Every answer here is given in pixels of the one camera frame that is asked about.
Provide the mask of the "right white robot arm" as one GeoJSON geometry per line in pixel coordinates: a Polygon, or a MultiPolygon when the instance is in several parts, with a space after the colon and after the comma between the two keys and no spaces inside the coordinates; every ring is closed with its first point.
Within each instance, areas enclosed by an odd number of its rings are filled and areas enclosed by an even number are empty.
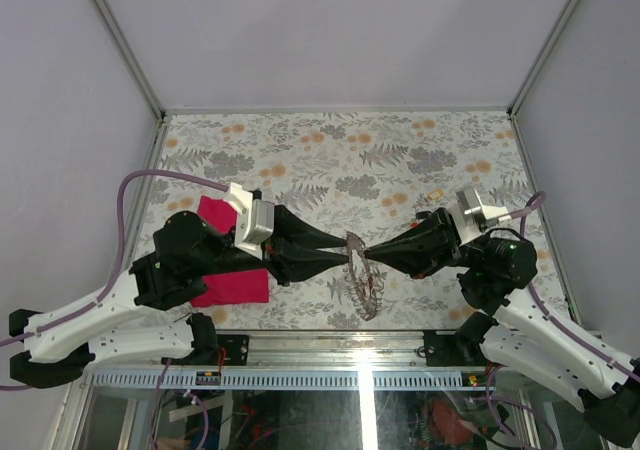
{"type": "Polygon", "coordinates": [[[639,435],[639,361],[565,319],[532,289],[533,243],[517,232],[492,234],[522,215],[484,205],[424,212],[417,226],[365,256],[414,279],[461,268],[461,293],[474,312],[458,330],[458,357],[518,371],[564,398],[598,435],[629,447],[639,435]]]}

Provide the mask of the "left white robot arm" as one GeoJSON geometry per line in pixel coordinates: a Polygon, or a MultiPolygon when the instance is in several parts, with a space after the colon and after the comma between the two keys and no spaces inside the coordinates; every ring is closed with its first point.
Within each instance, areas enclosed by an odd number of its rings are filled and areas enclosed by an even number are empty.
{"type": "Polygon", "coordinates": [[[235,244],[198,214],[172,215],[153,235],[154,249],[130,269],[65,307],[49,312],[19,309],[9,333],[23,349],[9,360],[12,380],[48,389],[70,383],[102,364],[158,359],[177,365],[217,364],[221,356],[210,317],[146,329],[126,329],[143,316],[161,315],[204,294],[211,275],[267,270],[280,285],[306,281],[346,263],[343,238],[303,222],[282,205],[266,206],[266,227],[255,253],[235,244]]]}

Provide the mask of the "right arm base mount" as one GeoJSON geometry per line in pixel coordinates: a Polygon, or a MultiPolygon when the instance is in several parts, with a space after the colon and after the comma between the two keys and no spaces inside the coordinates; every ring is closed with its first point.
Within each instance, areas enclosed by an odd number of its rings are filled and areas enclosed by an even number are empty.
{"type": "Polygon", "coordinates": [[[423,330],[423,343],[415,353],[428,367],[486,366],[480,344],[493,326],[491,317],[475,312],[453,332],[423,330]]]}

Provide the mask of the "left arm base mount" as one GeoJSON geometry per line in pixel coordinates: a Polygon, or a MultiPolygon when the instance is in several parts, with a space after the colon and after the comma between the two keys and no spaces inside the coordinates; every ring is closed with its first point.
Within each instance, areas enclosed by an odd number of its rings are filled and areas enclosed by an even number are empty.
{"type": "Polygon", "coordinates": [[[215,329],[213,320],[194,313],[188,320],[193,335],[192,352],[185,358],[187,365],[246,366],[250,337],[246,334],[222,334],[215,329]]]}

